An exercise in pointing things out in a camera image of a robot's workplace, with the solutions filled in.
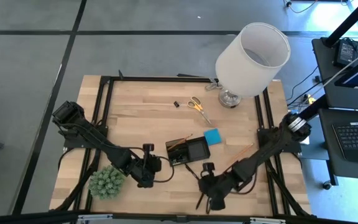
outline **wooden stick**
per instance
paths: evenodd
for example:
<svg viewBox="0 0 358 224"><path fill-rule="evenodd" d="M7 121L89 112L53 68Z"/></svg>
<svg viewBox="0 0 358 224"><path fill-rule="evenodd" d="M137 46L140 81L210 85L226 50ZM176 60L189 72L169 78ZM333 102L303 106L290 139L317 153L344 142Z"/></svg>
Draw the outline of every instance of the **wooden stick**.
<svg viewBox="0 0 358 224"><path fill-rule="evenodd" d="M188 138L192 137L192 135L193 135L193 134L191 134L191 135L189 135L189 136L183 138L182 140L178 141L176 144L174 144L173 146L169 147L169 148L167 149L167 151L173 149L175 146L177 146L177 145L179 145L179 144L182 144L182 143L186 142L186 140L187 140Z"/></svg>
<svg viewBox="0 0 358 224"><path fill-rule="evenodd" d="M236 162L238 160L238 158L240 158L250 147L252 147L254 145L254 143L246 146L245 149L243 149L241 152L239 152L237 155L233 156L233 158L230 160L230 165L233 164L234 162Z"/></svg>

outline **blue sponge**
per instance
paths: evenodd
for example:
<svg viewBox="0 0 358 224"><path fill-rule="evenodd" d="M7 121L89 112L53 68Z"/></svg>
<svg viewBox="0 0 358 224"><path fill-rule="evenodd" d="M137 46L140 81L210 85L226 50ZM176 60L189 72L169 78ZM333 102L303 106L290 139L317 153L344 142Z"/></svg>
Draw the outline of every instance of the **blue sponge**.
<svg viewBox="0 0 358 224"><path fill-rule="evenodd" d="M222 142L217 128L204 132L204 136L209 146Z"/></svg>

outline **wooden tabletop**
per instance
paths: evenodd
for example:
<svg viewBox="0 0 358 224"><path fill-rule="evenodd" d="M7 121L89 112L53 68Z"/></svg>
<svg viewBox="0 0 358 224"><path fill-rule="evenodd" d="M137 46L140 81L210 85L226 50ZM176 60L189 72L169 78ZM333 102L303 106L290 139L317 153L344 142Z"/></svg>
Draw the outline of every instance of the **wooden tabletop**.
<svg viewBox="0 0 358 224"><path fill-rule="evenodd" d="M77 102L85 109L85 116L91 120L98 92L100 76L84 76ZM219 90L205 91L205 83L183 82L135 82L116 81L108 116L108 139L120 146L142 147L143 143L155 145L153 154L167 157L165 142L183 138L193 133L191 138L203 136L204 131L218 128L223 142L209 147L211 157L206 162L214 162L215 174L220 174L232 163L232 158L246 146L254 144L245 153L250 156L257 150L256 130L259 128L254 98L242 99L233 109L219 104ZM268 86L270 104L275 125L287 113L281 81L274 80ZM187 107L191 96L197 96L203 104L214 127L211 127L196 110ZM267 118L263 96L260 96L264 122ZM180 103L176 108L173 102ZM62 160L53 191L50 208L59 206L78 182L84 149L75 149ZM310 212L302 170L299 161L291 154L282 153L282 166L285 183L297 202ZM199 174L203 161L189 166ZM102 153L99 169L110 165ZM162 171L156 174L156 180L167 179L171 174L167 161L162 161ZM87 186L84 188L80 208L84 208ZM280 191L276 187L279 211ZM175 175L167 183L155 183L150 189L139 189L137 182L128 177L118 198L113 200L93 199L92 212L109 213L152 213L152 214L189 214L205 215L206 197L200 208L195 210L200 197L196 179L185 166L175 166ZM226 209L211 211L210 215L271 216L270 197L265 166L259 166L255 189L248 195L229 194L225 198Z"/></svg>

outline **silver lamp base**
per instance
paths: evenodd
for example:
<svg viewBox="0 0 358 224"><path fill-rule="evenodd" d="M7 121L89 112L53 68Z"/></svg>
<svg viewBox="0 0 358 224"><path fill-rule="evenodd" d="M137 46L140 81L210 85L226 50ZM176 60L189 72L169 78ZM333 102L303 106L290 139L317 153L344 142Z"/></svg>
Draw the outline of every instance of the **silver lamp base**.
<svg viewBox="0 0 358 224"><path fill-rule="evenodd" d="M218 98L225 108L235 108L241 101L241 96L234 95L229 90L221 90Z"/></svg>

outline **green succulent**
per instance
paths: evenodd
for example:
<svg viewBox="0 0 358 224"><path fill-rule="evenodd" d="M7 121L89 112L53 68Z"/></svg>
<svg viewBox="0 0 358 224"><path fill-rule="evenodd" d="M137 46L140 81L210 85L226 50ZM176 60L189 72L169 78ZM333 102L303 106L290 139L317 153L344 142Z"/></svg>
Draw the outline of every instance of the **green succulent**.
<svg viewBox="0 0 358 224"><path fill-rule="evenodd" d="M113 166L94 172L89 181L91 195L101 200L117 197L124 183L124 174Z"/></svg>

